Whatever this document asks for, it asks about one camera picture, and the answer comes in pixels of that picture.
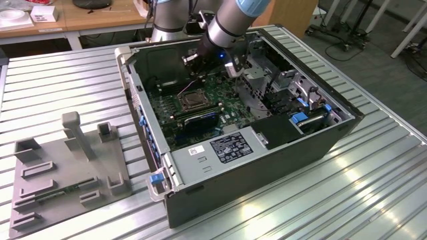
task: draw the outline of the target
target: sticker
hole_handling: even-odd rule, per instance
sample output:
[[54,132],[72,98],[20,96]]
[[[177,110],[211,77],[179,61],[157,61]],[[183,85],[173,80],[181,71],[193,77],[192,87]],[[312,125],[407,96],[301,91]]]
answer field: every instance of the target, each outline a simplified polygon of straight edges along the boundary
[[241,136],[240,132],[228,135],[215,141],[211,141],[211,146],[216,156],[223,164],[241,158],[253,153],[252,148]]
[[191,156],[196,155],[196,154],[199,154],[199,153],[201,153],[204,151],[205,151],[205,149],[203,148],[201,145],[188,149],[188,152],[189,152]]
[[40,29],[38,33],[57,32],[57,31],[62,31],[62,29],[61,28]]

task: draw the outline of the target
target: slotted metal surface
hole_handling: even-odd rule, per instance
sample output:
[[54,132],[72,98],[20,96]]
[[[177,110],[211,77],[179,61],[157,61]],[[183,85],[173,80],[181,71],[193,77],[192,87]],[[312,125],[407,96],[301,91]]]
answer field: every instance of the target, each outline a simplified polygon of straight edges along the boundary
[[133,195],[25,239],[424,239],[425,137],[331,64],[276,26],[264,29],[365,114],[327,155],[268,186],[169,229],[152,202],[144,152],[113,61],[117,46],[14,58],[0,113],[0,240],[8,239],[13,141],[65,135],[60,114],[79,111],[84,132],[109,121],[119,134]]

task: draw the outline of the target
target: table leg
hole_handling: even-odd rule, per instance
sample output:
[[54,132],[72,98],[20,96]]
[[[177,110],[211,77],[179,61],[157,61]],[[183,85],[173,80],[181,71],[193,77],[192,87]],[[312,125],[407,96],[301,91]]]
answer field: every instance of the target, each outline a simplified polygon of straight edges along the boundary
[[347,22],[347,19],[349,17],[349,14],[352,13],[353,11],[353,8],[356,6],[356,3],[359,2],[359,0],[352,0],[348,7],[347,7],[347,10],[344,12],[344,15],[341,16],[341,19],[340,19],[340,22],[344,23]]
[[427,9],[427,2],[423,4],[423,6],[420,7],[420,9],[417,10],[415,16],[412,17],[411,21],[408,22],[408,24],[405,25],[403,32],[408,32],[411,27],[413,26],[415,22],[419,20],[424,10]]
[[331,8],[328,9],[327,15],[325,15],[325,18],[324,18],[324,24],[325,25],[328,25],[328,23],[331,21],[332,15],[335,13],[335,10],[336,10],[336,7],[337,7],[340,1],[341,0],[333,0],[333,2],[332,2]]
[[392,58],[396,58],[397,55],[400,54],[400,52],[403,51],[403,49],[407,47],[409,41],[412,40],[413,36],[416,35],[416,33],[420,31],[421,27],[424,26],[424,24],[427,23],[427,12],[424,13],[424,16],[421,17],[421,19],[419,20],[417,24],[415,25],[412,31],[407,34],[403,42],[400,43],[400,45],[397,46],[397,48],[395,49],[393,53],[391,54]]
[[80,33],[77,31],[66,31],[65,38],[68,39],[68,43],[72,50],[81,50],[81,43],[80,43]]
[[365,33],[369,33],[369,32],[372,31],[375,25],[377,24],[377,22],[379,22],[379,20],[380,20],[380,18],[381,18],[381,16],[383,16],[383,14],[384,14],[384,12],[385,12],[385,9],[387,9],[387,6],[388,6],[389,2],[391,2],[391,0],[385,0],[385,1],[383,2],[383,4],[380,5],[380,8],[379,8],[379,10],[377,10],[377,13],[375,14],[375,17],[373,17],[369,25],[367,26]]

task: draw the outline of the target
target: circuit board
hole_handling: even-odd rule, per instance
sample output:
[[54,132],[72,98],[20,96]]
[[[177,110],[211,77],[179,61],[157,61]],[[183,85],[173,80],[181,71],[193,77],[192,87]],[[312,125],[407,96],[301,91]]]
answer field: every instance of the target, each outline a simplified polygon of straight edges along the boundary
[[[225,129],[240,129],[255,121],[235,93],[235,81],[211,75],[197,89],[165,96],[149,94],[149,103],[172,151],[217,137]],[[219,114],[216,126],[201,133],[183,136],[184,120],[212,112]]]

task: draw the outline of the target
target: barcode sticker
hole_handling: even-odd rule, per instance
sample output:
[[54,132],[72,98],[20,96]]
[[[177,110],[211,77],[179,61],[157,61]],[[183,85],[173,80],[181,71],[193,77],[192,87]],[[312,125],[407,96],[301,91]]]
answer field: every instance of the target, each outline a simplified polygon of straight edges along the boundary
[[201,145],[188,149],[188,152],[189,152],[191,156],[196,155],[196,154],[199,154],[199,153],[201,153],[204,151],[205,151],[205,149],[203,148]]
[[40,29],[40,30],[38,30],[38,33],[57,32],[57,31],[62,31],[62,29],[61,29],[61,28]]

